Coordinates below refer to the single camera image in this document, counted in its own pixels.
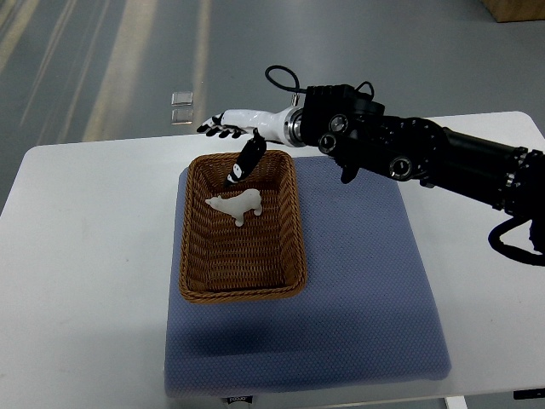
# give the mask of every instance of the brown wicker basket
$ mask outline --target brown wicker basket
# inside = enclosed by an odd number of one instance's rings
[[[225,189],[237,156],[201,156],[187,171],[179,285],[189,302],[291,297],[307,282],[293,159],[282,151],[267,151],[247,179]],[[228,199],[248,188],[260,191],[263,212],[246,212],[241,228],[204,202],[218,194]]]

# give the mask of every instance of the basket rim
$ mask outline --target basket rim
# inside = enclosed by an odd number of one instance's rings
[[[275,288],[248,288],[234,291],[195,291],[189,288],[187,284],[187,265],[189,259],[188,247],[189,237],[192,231],[192,223],[194,222],[192,218],[193,206],[191,206],[193,203],[193,189],[190,187],[195,181],[195,172],[200,164],[208,160],[221,158],[234,161],[238,155],[239,153],[212,153],[201,155],[196,157],[187,168],[186,202],[184,204],[183,233],[180,248],[180,276],[178,279],[178,284],[181,295],[189,302],[234,302],[291,297],[302,291],[307,283],[307,259],[302,236],[301,210],[296,183],[295,163],[293,158],[288,153],[280,150],[269,150],[265,152],[265,155],[268,155],[269,157],[277,156],[288,161],[289,166],[287,167],[285,175],[293,181],[290,184],[288,194],[292,198],[290,201],[291,211],[289,212],[289,223],[293,227],[292,231],[295,234],[295,253],[299,255],[295,259],[295,282],[290,285]]]

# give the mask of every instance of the white table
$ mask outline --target white table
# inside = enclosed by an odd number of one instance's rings
[[[462,133],[545,149],[520,112],[433,119]],[[26,154],[0,216],[0,407],[170,407],[163,362],[178,176],[198,155],[243,145],[183,135]],[[416,181],[400,189],[438,306],[450,375],[262,395],[256,408],[545,386],[545,268],[508,260],[486,239],[508,217]],[[525,245],[526,235],[522,229],[508,237]],[[213,398],[184,404],[223,407]]]

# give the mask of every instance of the white robotic hand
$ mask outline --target white robotic hand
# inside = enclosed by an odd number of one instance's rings
[[[251,134],[255,129],[265,141],[282,143],[288,147],[302,147],[299,134],[301,124],[300,107],[289,107],[279,113],[230,109],[205,121],[197,132],[207,136],[219,134],[220,138],[238,138]]]

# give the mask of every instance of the circular joint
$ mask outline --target circular joint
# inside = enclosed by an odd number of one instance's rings
[[[337,138],[332,134],[323,134],[318,141],[318,149],[321,153],[329,154],[337,144]]]
[[[284,134],[290,140],[294,147],[304,147],[305,143],[301,138],[301,116],[303,110],[299,107],[293,107],[289,111],[284,122]]]
[[[412,163],[409,158],[397,157],[390,162],[390,177],[396,181],[406,181],[412,172]]]
[[[330,120],[331,132],[344,132],[348,128],[348,119],[342,114],[335,115]]]

